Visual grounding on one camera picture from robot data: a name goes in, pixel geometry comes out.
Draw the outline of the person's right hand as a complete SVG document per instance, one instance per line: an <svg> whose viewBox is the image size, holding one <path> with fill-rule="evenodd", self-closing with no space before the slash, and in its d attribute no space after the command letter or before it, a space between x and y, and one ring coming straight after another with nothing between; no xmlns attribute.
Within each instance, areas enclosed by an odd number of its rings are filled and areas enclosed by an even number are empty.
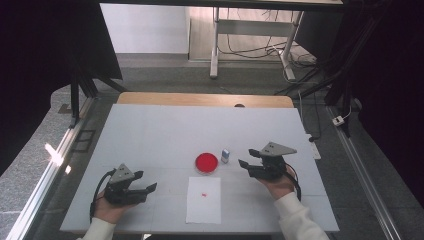
<svg viewBox="0 0 424 240"><path fill-rule="evenodd" d="M268 189L271 196L275 200L278 200L295 191L295 185L286 175L283 175L279 179L270 181L259 179L259 182Z"/></svg>

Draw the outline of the aluminium floor rail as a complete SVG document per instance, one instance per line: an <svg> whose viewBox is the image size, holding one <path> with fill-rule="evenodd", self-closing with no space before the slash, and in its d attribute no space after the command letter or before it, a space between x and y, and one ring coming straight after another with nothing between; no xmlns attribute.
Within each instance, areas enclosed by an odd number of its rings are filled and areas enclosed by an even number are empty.
<svg viewBox="0 0 424 240"><path fill-rule="evenodd" d="M60 143L53 148L49 143L43 145L43 149L48 153L48 164L43 174L37 180L31 194L29 195L24 207L18 211L13 227L5 240L23 240L28 234L38 211L40 210L50 188L61 170L65 169L65 161L68 157L71 147L75 142L82 126L87 119L87 114L92 108L94 98L88 97L82 104L81 109L77 112L78 122L74 127L68 127L64 133Z"/></svg>
<svg viewBox="0 0 424 240"><path fill-rule="evenodd" d="M340 126L331 124L336 131L338 138L347 154L349 162L360 182L360 185L367 197L369 205L373 209L375 217L387 240L404 240L402 234L394 221L386 203L377 190L377 187L363 162L359 151L351 137L348 137Z"/></svg>

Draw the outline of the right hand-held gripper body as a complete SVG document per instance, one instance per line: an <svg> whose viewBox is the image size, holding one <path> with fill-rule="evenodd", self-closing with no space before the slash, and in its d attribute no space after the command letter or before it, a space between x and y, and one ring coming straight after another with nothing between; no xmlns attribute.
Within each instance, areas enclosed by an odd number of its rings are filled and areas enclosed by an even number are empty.
<svg viewBox="0 0 424 240"><path fill-rule="evenodd" d="M296 153L295 149L269 142L258 151L261 154L261 166L249 165L246 170L250 177L270 181L286 175L292 181L297 180L297 176L288 173L288 164L284 160L284 155Z"/></svg>

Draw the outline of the black curtain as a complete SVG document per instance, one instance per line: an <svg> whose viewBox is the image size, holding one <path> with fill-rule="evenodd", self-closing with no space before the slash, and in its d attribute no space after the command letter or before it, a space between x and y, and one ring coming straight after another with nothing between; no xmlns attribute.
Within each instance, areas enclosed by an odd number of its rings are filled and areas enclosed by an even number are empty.
<svg viewBox="0 0 424 240"><path fill-rule="evenodd" d="M74 79L120 79L96 0L0 0L0 175Z"/></svg>
<svg viewBox="0 0 424 240"><path fill-rule="evenodd" d="M424 0L365 2L379 23L326 102L360 101L364 129L424 207Z"/></svg>

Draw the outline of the long white power strip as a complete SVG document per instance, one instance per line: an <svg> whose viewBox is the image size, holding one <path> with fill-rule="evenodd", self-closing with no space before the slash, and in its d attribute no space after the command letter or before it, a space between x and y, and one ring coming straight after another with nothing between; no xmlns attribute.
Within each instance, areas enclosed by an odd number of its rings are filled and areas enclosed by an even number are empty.
<svg viewBox="0 0 424 240"><path fill-rule="evenodd" d="M317 145L315 143L316 138L313 137L311 134L307 134L307 139L308 139L308 141L310 143L310 146L311 146L311 151L312 151L313 158L315 160L321 160L322 159L321 154L320 154L320 152L318 150L318 147L317 147Z"/></svg>

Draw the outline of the white metal desk frame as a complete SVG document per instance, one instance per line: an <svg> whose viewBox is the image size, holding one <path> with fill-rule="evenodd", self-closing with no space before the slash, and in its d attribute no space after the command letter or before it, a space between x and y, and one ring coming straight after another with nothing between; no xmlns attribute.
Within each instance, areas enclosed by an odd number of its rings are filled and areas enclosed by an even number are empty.
<svg viewBox="0 0 424 240"><path fill-rule="evenodd" d="M291 22L265 22L253 20L232 20L221 19L220 9L213 8L213 46L211 53L210 78L216 79L218 76L218 40L220 34L246 35L246 36L269 36L286 37L286 45L283 50L278 50L277 54L283 65L286 78L290 81L295 79L294 72L290 65L289 55L291 47L297 34L303 11L295 11Z"/></svg>

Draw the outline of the round red ink pad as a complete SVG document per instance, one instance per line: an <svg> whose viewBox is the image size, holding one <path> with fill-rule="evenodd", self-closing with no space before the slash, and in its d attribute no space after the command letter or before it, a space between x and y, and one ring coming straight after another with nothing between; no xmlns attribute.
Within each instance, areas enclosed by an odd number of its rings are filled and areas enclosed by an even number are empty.
<svg viewBox="0 0 424 240"><path fill-rule="evenodd" d="M195 159L195 168L201 174L212 174L218 167L218 159L212 153L201 153Z"/></svg>

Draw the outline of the black metal stand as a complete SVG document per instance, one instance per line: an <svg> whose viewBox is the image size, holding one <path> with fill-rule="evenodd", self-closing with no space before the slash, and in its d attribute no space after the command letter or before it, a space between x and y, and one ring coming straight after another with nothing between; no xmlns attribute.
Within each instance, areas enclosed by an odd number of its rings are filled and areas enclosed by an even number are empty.
<svg viewBox="0 0 424 240"><path fill-rule="evenodd" d="M125 87L114 82L110 77L95 73L90 68L83 68L76 60L73 60L71 64L71 129L75 128L80 121L79 89L82 89L88 98L95 98L98 93L94 84L95 79L100 80L119 93L127 92Z"/></svg>
<svg viewBox="0 0 424 240"><path fill-rule="evenodd" d="M343 98L345 114L351 98L352 79L349 75L377 24L378 18L371 13L304 13L296 39L300 40L301 45L306 44L307 50L316 55L318 60L309 64L312 70L298 82L278 91L277 94L290 93L324 70L325 79L301 92L298 99L331 86L324 102L326 105L335 105Z"/></svg>

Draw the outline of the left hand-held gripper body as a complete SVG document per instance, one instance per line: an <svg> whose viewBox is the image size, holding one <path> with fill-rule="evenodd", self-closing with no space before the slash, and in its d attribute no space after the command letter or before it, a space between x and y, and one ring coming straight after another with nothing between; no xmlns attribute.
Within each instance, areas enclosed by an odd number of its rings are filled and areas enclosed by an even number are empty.
<svg viewBox="0 0 424 240"><path fill-rule="evenodd" d="M147 191L145 189L130 190L129 186L133 181L135 181L134 173L125 164L121 164L106 185L105 199L112 205L144 203L147 199Z"/></svg>

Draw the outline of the person's left hand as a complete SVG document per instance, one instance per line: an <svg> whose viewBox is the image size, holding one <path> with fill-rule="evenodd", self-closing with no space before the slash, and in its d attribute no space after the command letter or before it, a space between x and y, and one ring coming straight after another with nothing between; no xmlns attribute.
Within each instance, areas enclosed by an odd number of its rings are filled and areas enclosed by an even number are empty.
<svg viewBox="0 0 424 240"><path fill-rule="evenodd" d="M132 208L132 205L115 206L110 204L104 197L98 197L95 201L94 217L110 224L117 224L130 208Z"/></svg>

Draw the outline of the light wooden table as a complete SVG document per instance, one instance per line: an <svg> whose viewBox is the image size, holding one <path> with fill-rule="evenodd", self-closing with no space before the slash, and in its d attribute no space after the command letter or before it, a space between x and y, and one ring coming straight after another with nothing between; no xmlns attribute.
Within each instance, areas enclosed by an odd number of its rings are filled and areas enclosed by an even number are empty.
<svg viewBox="0 0 424 240"><path fill-rule="evenodd" d="M118 104L169 105L169 106L216 106L247 108L293 108L287 96L124 92Z"/></svg>

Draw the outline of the white partition panel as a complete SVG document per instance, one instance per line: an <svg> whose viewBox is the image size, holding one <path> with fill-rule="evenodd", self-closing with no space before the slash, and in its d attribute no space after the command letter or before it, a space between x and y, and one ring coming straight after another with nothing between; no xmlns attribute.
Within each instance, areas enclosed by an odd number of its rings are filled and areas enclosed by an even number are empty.
<svg viewBox="0 0 424 240"><path fill-rule="evenodd" d="M187 7L100 5L116 53L188 54Z"/></svg>

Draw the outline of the white paper sheet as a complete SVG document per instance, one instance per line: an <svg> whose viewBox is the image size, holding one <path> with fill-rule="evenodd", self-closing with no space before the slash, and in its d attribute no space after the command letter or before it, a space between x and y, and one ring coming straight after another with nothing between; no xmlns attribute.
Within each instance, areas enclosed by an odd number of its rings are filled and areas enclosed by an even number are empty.
<svg viewBox="0 0 424 240"><path fill-rule="evenodd" d="M189 178L186 222L196 224L221 223L220 178Z"/></svg>

